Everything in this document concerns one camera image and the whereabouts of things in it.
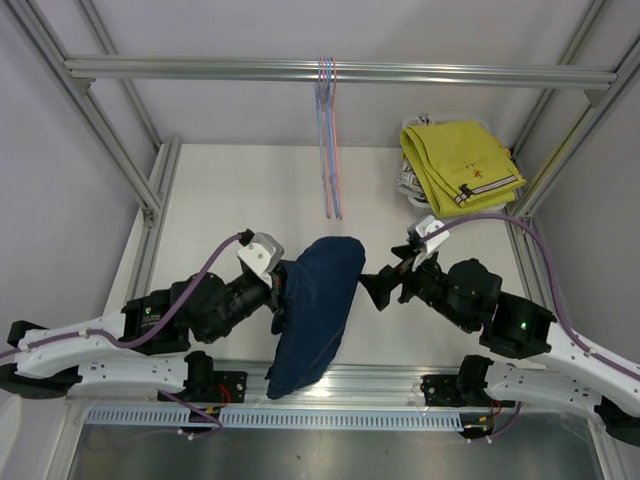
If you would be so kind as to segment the black white print trousers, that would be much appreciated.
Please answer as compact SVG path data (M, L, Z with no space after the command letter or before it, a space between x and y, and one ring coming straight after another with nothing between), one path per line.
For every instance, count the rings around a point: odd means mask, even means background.
M423 113L418 116L405 118L402 122L402 130L411 126L426 126L433 123L434 120L432 116L428 113ZM428 203L420 181L405 154L402 154L402 162L397 176L396 185L397 190L406 195L409 199L417 200L423 204Z

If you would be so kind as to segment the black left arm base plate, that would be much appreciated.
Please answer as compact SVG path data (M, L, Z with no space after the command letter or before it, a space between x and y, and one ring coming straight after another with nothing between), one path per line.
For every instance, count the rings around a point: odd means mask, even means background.
M242 404L248 374L245 371L190 373L184 388L173 396L189 403Z

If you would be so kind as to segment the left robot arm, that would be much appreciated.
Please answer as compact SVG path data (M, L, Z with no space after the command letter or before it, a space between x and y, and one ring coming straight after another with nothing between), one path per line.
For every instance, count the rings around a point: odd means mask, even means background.
M244 266L229 283L196 274L71 327L16 321L1 355L1 388L35 400L75 386L134 384L203 401L215 389L214 366L192 342L212 344L262 307L276 312L285 279L281 265L264 275Z

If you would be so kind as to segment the pink hanger of navy trousers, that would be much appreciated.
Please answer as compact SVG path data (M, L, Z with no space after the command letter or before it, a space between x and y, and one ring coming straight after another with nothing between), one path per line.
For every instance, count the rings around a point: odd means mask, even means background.
M335 102L336 102L336 87L337 87L337 67L336 61L333 57L330 59L331 66L331 86L330 86L330 116L331 116L331 139L332 139L332 159L333 159L333 170L334 170L334 179L335 179L335 188L334 191L337 196L336 201L336 216L342 221L343 220L343 206L342 206L342 195L341 195L341 181L340 181L340 162L339 162L339 151L338 151L338 142L337 142L337 127L336 127L336 115L335 115Z

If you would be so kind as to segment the blue hanger of yellow trousers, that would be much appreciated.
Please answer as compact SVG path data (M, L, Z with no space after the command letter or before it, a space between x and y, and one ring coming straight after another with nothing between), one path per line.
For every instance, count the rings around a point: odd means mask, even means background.
M323 201L324 201L324 212L325 217L330 219L332 217L332 207L331 200L329 194L329 187L327 183L327 173L326 173L326 160L327 153L325 149L325 140L324 140L324 113L323 113L323 59L321 57L317 58L317 67L316 67L316 83L314 86L314 97L315 97L315 107L316 107L316 125L317 125L317 135L318 135L318 145L319 145L319 155L320 155L320 169L321 169L321 185L322 185L322 193L323 193Z

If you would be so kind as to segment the navy blue trousers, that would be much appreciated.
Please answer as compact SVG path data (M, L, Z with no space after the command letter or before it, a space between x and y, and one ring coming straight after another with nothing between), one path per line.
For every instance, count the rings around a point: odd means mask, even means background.
M365 262L360 240L327 236L283 263L282 311L271 324L279 341L265 376L268 399L322 379L341 346Z

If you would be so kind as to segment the blue hanger of print trousers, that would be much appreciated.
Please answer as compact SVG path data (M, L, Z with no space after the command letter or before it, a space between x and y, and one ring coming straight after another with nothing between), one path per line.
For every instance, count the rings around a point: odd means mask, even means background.
M330 187L334 215L338 220L343 219L343 208L341 199L340 165L338 156L338 144L335 120L335 100L337 87L336 62L332 57L323 59L324 67L324 93L325 93L325 116L326 129L328 135L328 161L330 170Z

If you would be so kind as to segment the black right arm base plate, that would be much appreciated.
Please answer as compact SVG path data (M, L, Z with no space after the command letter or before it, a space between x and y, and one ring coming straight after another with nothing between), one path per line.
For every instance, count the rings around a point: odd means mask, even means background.
M491 407L501 405L511 408L514 400L496 400L486 392L483 376L457 374L424 375L420 389L427 406L436 407Z

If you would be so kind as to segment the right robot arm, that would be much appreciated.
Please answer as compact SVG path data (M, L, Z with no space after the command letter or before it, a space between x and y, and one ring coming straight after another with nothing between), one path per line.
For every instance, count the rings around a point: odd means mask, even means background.
M602 362L592 346L582 349L555 315L533 301L502 291L502 279L477 259L443 271L435 255L410 246L393 248L400 261L359 281L378 310L399 290L399 303L414 298L496 354L465 356L457 374L425 376L429 406L544 406L598 420L614 439L639 443L639 369L624 375Z

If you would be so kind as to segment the blue hanger of olive trousers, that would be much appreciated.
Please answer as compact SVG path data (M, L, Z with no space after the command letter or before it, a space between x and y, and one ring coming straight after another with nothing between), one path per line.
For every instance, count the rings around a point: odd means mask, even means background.
M340 193L340 171L335 121L335 98L337 86L336 63L332 57L324 57L319 61L319 102L322 118L323 147L325 150L325 170L328 172L327 186L333 216L343 219Z

